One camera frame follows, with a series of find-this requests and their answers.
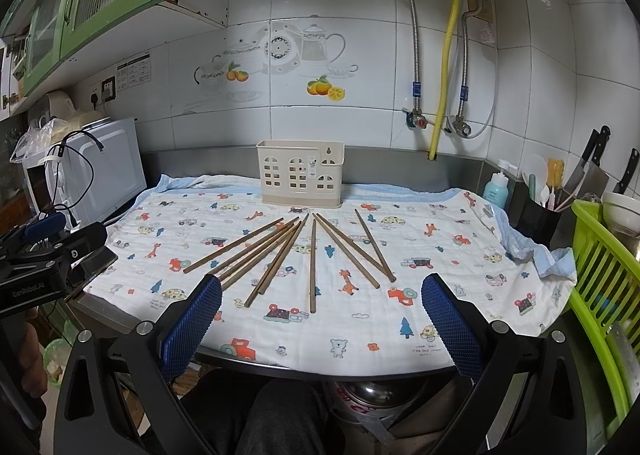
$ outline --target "instruction label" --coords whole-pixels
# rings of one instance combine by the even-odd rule
[[[117,90],[142,85],[149,81],[151,81],[151,56],[149,54],[144,54],[127,63],[118,65],[116,73]]]

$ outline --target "person's leg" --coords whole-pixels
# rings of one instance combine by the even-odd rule
[[[232,455],[254,399],[268,380],[260,375],[216,369],[201,378],[180,402],[218,455]],[[162,454],[151,428],[142,440],[150,453]]]
[[[255,398],[236,455],[324,455],[327,416],[311,385],[272,379]]]

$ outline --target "white microwave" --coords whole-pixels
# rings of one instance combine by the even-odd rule
[[[102,222],[146,188],[133,118],[93,123],[83,130],[104,146],[102,152],[93,139],[79,133],[66,141],[79,153],[65,149],[57,162],[45,159],[47,149],[22,162],[36,213],[64,204],[70,209],[58,207],[58,211],[66,216],[67,229]],[[82,196],[91,182],[92,167],[94,181]]]

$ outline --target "blue bottle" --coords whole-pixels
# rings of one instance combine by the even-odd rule
[[[509,164],[509,161],[500,159],[500,161],[498,161],[498,167],[500,171],[492,175],[491,180],[484,187],[482,198],[504,209],[507,204],[507,199],[509,198],[509,190],[507,188],[509,179],[507,175],[504,174],[504,170],[507,168],[515,169],[515,166]]]

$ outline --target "printed cloth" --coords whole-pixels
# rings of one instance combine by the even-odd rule
[[[488,321],[501,319],[536,336],[558,317],[575,285],[571,249],[550,253],[510,228],[506,214],[468,191],[418,193],[381,184],[345,185],[342,207],[322,216],[375,258],[354,209],[366,221],[398,280],[357,253],[380,283],[375,289],[318,225],[316,313],[309,311],[311,219],[271,286],[243,303],[275,252],[223,294],[203,345],[241,358],[330,375],[390,375],[452,365],[420,301],[423,279],[438,273]],[[184,299],[211,268],[250,239],[199,269],[183,269],[279,217],[303,207],[264,204],[260,181],[235,176],[162,176],[112,226],[118,260],[86,291],[139,319],[156,320]]]

